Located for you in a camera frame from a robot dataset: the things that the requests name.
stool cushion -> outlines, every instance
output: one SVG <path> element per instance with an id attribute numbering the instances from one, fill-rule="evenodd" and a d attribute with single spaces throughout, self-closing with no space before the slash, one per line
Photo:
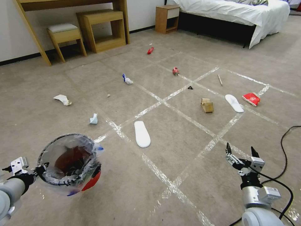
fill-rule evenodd
<path id="1" fill-rule="evenodd" d="M 52 33 L 57 33 L 57 32 L 77 29 L 77 26 L 75 26 L 73 24 L 57 24 L 57 25 L 52 25 L 52 26 L 48 27 L 48 29 Z"/>

crushed can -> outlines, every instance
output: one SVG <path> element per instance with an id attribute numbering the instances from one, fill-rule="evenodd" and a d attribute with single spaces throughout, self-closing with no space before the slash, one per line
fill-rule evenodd
<path id="1" fill-rule="evenodd" d="M 174 67 L 173 70 L 172 70 L 172 73 L 173 73 L 174 75 L 178 75 L 178 74 L 179 74 L 178 68 L 177 68 L 177 67 Z"/>

crumpled paper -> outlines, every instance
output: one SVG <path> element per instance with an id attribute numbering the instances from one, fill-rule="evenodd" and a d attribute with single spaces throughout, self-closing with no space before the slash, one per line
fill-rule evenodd
<path id="1" fill-rule="evenodd" d="M 93 113 L 93 117 L 90 118 L 90 124 L 97 124 L 98 123 L 98 119 L 97 119 L 97 113 Z"/>
<path id="2" fill-rule="evenodd" d="M 72 102 L 68 100 L 68 98 L 65 95 L 62 94 L 55 96 L 53 99 L 60 100 L 65 106 L 72 104 Z"/>

wooden nightstand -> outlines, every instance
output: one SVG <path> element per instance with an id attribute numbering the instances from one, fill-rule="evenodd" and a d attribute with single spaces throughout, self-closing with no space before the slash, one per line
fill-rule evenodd
<path id="1" fill-rule="evenodd" d="M 166 34 L 178 29 L 180 7 L 165 5 L 156 7 L 156 31 Z"/>

white insole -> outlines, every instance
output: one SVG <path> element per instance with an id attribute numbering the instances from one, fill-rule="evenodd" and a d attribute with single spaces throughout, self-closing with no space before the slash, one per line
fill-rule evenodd
<path id="1" fill-rule="evenodd" d="M 134 122 L 136 142 L 139 147 L 147 148 L 151 144 L 150 135 L 145 128 L 143 121 Z"/>
<path id="2" fill-rule="evenodd" d="M 231 107 L 234 109 L 236 112 L 244 112 L 243 108 L 240 106 L 239 102 L 235 98 L 235 96 L 231 94 L 225 95 L 226 101 L 231 105 Z"/>

